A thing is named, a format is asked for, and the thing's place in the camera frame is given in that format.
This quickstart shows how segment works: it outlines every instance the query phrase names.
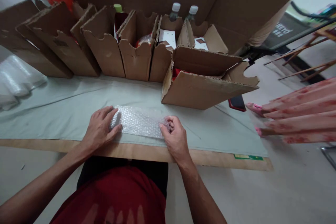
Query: hand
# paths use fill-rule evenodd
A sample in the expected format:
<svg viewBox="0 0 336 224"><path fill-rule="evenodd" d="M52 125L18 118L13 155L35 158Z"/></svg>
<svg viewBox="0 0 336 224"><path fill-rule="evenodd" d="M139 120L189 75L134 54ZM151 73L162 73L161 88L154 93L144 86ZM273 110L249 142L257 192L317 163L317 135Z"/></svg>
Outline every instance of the hand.
<svg viewBox="0 0 336 224"><path fill-rule="evenodd" d="M117 111L117 108L113 109L113 107L110 106L99 109L93 113L85 136L80 143L80 146L87 155L92 155L95 150L115 138L121 129L121 124L115 126L111 131L109 131L109 126Z"/></svg>
<svg viewBox="0 0 336 224"><path fill-rule="evenodd" d="M168 116L166 119L169 122L171 133L163 124L160 124L160 130L167 144L169 153L173 156L178 165L185 161L190 161L191 157L189 154L186 130L183 128L178 117Z"/></svg>

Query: red shirt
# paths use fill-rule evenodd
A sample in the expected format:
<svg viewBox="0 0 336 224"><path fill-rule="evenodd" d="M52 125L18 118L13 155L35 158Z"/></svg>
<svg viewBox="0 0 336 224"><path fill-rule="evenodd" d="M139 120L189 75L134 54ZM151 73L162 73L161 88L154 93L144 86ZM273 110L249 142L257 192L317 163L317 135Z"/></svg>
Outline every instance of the red shirt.
<svg viewBox="0 0 336 224"><path fill-rule="evenodd" d="M135 167L100 174L74 192L50 223L165 223L166 200Z"/></svg>

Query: smartphone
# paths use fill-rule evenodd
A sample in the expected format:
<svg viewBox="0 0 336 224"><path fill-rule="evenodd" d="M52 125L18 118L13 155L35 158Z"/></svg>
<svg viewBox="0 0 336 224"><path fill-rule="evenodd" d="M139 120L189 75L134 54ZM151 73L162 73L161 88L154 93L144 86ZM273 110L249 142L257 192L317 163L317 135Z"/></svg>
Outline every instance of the smartphone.
<svg viewBox="0 0 336 224"><path fill-rule="evenodd" d="M238 96L235 96L229 99L229 106L232 109L236 109L236 110L243 111L243 112L246 111L244 100L241 95L238 95Z"/></svg>

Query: wooden chair leg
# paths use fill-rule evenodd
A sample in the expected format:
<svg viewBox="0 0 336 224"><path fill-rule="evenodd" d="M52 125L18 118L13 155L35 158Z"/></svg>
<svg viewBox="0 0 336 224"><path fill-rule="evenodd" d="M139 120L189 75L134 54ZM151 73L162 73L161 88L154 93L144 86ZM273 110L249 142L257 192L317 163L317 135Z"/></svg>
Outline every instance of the wooden chair leg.
<svg viewBox="0 0 336 224"><path fill-rule="evenodd" d="M318 75L319 73L323 72L324 70L327 70L329 67L333 66L336 64L336 60L328 62L327 65L325 65L324 67L322 67L320 70L316 71L315 73L307 76L306 78L304 78L301 82L305 82L310 80L311 78L315 77L316 75Z"/></svg>
<svg viewBox="0 0 336 224"><path fill-rule="evenodd" d="M282 55L282 56L279 57L279 58L276 58L276 59L274 59L274 60L272 60L272 61L270 61L270 62L265 63L264 65L268 65L269 63L272 63L273 61L281 60L282 58L288 57L289 55L292 55L292 54L296 54L296 55L298 55L298 54L299 54L300 52L302 52L304 49L310 47L310 44L311 44L315 39L317 39L317 38L318 38L318 36L314 36L311 40L309 40L309 41L308 41L304 46L302 46L301 48L296 49L295 51L290 52L290 53L287 53L287 54L285 54L285 55ZM286 65L291 59L293 59L294 57L296 57L296 55L295 55L295 56L292 56L288 61L286 61L284 65Z"/></svg>
<svg viewBox="0 0 336 224"><path fill-rule="evenodd" d="M291 61L292 59L294 59L296 56L299 55L300 52L302 52L303 50L301 51L298 51L296 53L294 53L285 63L283 63L282 65L287 65L289 61Z"/></svg>
<svg viewBox="0 0 336 224"><path fill-rule="evenodd" d="M302 71L297 72L297 73L293 73L293 74L291 74L291 75L285 76L285 77L280 78L280 79L278 79L278 80L280 81L280 80L282 80L282 79L286 79L286 78L288 78L288 77L292 77L292 76L295 76L295 75L299 75L299 74L302 74L302 73L305 73L305 72L314 70L314 69L316 69L316 68L322 68L322 69L320 69L319 71L317 71L316 73L313 73L312 75L309 75L308 77L306 77L305 79L303 79L303 81L305 81L305 80L308 80L308 79L310 79L310 78L312 78L312 77L318 75L318 74L321 73L322 71L326 70L327 68L329 68L329 67L331 67L331 66L333 66L333 65L335 65L335 64L336 64L336 60L333 60L333 61L330 61L330 62L328 62L328 63L324 63L324 64L319 65L319 66L315 66L315 67L312 67L312 68L308 68L308 69L306 69L306 70L302 70Z"/></svg>

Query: white bottle cap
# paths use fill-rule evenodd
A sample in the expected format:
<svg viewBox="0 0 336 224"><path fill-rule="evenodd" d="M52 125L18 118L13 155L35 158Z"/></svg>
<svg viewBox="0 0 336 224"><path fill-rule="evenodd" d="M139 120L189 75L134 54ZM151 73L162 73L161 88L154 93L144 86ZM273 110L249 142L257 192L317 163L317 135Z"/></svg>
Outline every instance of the white bottle cap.
<svg viewBox="0 0 336 224"><path fill-rule="evenodd" d="M189 13L190 13L191 15L195 15L195 14L197 13L197 11L198 11L198 6L196 6L196 5L192 5L192 6L190 7Z"/></svg>
<svg viewBox="0 0 336 224"><path fill-rule="evenodd" d="M179 3L173 3L172 11L178 12L180 10L181 5Z"/></svg>

